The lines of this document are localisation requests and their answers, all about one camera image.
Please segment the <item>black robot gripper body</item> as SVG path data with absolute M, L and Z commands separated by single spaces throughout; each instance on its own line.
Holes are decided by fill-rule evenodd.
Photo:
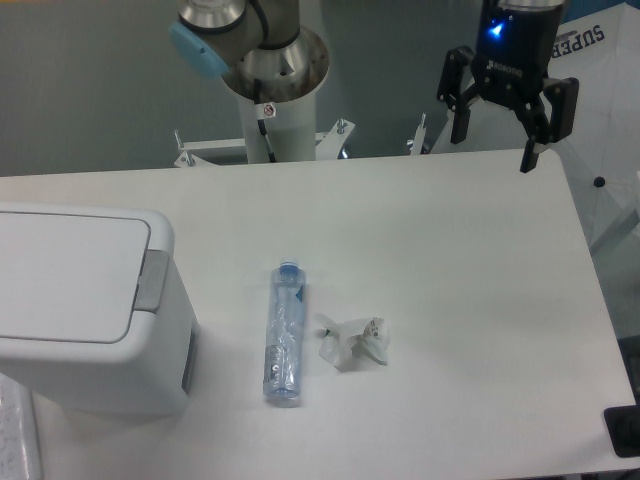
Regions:
M 561 1 L 485 1 L 482 4 L 473 78 L 480 97 L 515 110 L 539 99 Z

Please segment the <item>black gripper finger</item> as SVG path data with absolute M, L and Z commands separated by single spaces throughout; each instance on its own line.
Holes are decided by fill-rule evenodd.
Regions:
M 579 89 L 580 82 L 574 77 L 545 78 L 541 92 L 521 103 L 519 120 L 527 136 L 521 173 L 532 171 L 544 150 L 572 133 Z
M 450 135 L 452 144 L 461 143 L 467 136 L 470 104 L 477 96 L 477 88 L 472 85 L 462 90 L 462 80 L 465 69 L 471 66 L 474 56 L 474 52 L 468 46 L 456 47 L 445 55 L 436 97 L 453 113 Z

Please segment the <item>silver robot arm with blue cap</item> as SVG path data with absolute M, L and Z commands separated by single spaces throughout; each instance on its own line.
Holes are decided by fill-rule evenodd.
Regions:
M 474 47 L 446 53 L 437 99 L 452 116 L 450 140 L 466 139 L 472 105 L 512 111 L 526 144 L 520 169 L 533 170 L 574 127 L 579 83 L 548 73 L 565 5 L 561 1 L 486 1 Z M 350 128 L 316 132 L 316 95 L 329 70 L 322 39 L 300 22 L 296 1 L 182 1 L 169 36 L 177 53 L 238 100 L 250 163 L 335 158 Z

